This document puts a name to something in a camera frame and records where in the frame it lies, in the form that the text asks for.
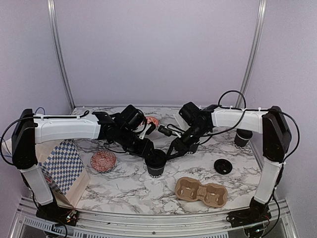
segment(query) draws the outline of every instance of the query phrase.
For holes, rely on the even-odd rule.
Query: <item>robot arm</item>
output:
[[[185,155],[190,147],[197,144],[214,127],[234,127],[250,130],[263,135],[264,168],[250,208],[229,213],[232,226],[241,226],[259,221],[267,216],[267,205],[283,171],[283,159],[291,141],[291,132],[279,107],[270,110],[244,110],[210,105],[200,110],[193,103],[185,104],[179,111],[190,126],[180,138],[176,138],[167,152],[167,159]]]
[[[98,139],[108,143],[117,142],[123,150],[147,158],[154,151],[153,143],[144,138],[154,129],[153,123],[147,125],[143,113],[129,105],[121,113],[109,115],[105,112],[86,112],[81,116],[34,115],[26,109],[21,115],[12,135],[12,162],[36,195],[45,219],[66,219],[64,208],[57,206],[48,187],[35,153],[35,144],[62,139]]]

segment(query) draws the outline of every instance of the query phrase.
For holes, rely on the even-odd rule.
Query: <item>black paper cup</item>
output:
[[[237,129],[237,134],[234,138],[234,147],[237,149],[245,147],[248,141],[252,138],[252,135],[252,131]]]
[[[164,172],[166,154],[161,150],[154,150],[153,154],[145,159],[148,173],[153,178],[159,178]]]

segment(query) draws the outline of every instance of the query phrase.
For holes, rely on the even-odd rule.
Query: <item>white marble surface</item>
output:
[[[124,108],[76,108],[74,114],[85,110],[106,111],[109,114]],[[160,124],[176,124],[172,114],[177,108],[141,107],[146,116],[154,116]],[[228,190],[228,202],[220,210],[248,206],[259,184],[261,172],[249,146],[243,150],[233,147],[235,132],[214,136],[209,143],[199,147],[193,155],[170,160],[166,163],[163,176],[149,176],[144,159],[129,154],[116,154],[114,169],[99,173],[90,166],[90,158],[104,150],[103,141],[76,140],[76,144],[91,178],[89,186],[77,204],[78,209],[128,213],[128,214],[193,214],[213,212],[214,209],[201,201],[186,202],[176,198],[174,189],[181,177],[198,179],[202,184],[222,184]],[[155,148],[167,151],[174,137],[166,137],[158,131],[148,136]],[[121,148],[114,145],[112,149]],[[213,168],[217,159],[224,158],[233,165],[228,175],[220,175]]]

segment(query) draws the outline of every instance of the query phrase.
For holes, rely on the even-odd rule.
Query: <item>checkered board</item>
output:
[[[43,163],[39,163],[50,188],[66,195],[84,169],[73,140],[65,140],[56,146]]]

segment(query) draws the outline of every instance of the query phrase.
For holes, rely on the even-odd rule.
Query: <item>red patterned bowl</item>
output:
[[[114,153],[109,150],[102,150],[91,157],[90,164],[98,172],[106,172],[113,168],[116,160]]]
[[[146,118],[147,118],[147,120],[148,120],[148,124],[149,124],[150,122],[153,122],[156,127],[159,125],[159,120],[156,119],[155,117],[146,117]]]

